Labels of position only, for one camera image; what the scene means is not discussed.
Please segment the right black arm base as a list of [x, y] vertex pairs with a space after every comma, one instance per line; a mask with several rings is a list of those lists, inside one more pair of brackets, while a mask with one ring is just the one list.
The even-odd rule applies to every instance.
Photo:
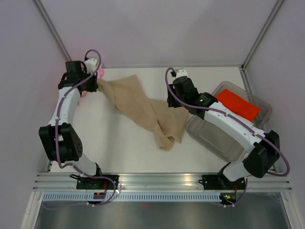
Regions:
[[244, 190], [245, 189], [245, 179], [240, 178], [236, 181], [229, 181], [223, 175], [208, 174], [202, 175], [201, 179], [198, 180], [204, 190]]

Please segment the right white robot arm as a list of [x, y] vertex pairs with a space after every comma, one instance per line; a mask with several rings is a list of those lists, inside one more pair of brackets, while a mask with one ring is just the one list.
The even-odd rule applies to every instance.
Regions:
[[225, 107], [216, 97], [199, 93], [187, 76], [167, 83], [168, 95], [176, 103], [174, 107], [185, 107], [191, 114], [220, 128], [237, 141], [248, 156], [241, 161], [230, 162], [217, 174], [222, 188], [229, 188], [240, 178], [254, 176], [262, 178], [279, 159], [279, 135], [256, 128], [250, 121]]

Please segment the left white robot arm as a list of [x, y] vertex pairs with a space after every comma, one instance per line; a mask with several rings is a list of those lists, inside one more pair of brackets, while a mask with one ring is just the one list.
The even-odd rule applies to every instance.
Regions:
[[81, 139], [72, 123], [83, 92], [96, 92], [99, 62], [95, 58], [66, 62], [66, 72], [58, 84], [59, 99], [54, 114], [46, 126], [39, 128], [39, 137], [50, 161], [60, 167], [71, 166], [82, 175], [89, 175], [87, 183], [94, 189], [104, 184], [97, 163], [83, 152]]

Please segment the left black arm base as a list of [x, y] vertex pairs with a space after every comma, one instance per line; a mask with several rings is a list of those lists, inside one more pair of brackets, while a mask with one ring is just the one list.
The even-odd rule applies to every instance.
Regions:
[[119, 184], [119, 175], [104, 175], [108, 179], [94, 179], [89, 177], [81, 177], [71, 174], [70, 178], [77, 180], [76, 189], [79, 190], [113, 190], [114, 186], [110, 179], [117, 186]]

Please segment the beige t shirt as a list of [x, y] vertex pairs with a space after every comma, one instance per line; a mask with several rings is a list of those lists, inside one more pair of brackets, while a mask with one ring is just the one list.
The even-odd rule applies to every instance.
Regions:
[[166, 101], [148, 98], [137, 75], [113, 81], [99, 79], [97, 85], [116, 110], [154, 133], [161, 150], [169, 151], [175, 142], [182, 142], [188, 111], [184, 107], [168, 107]]

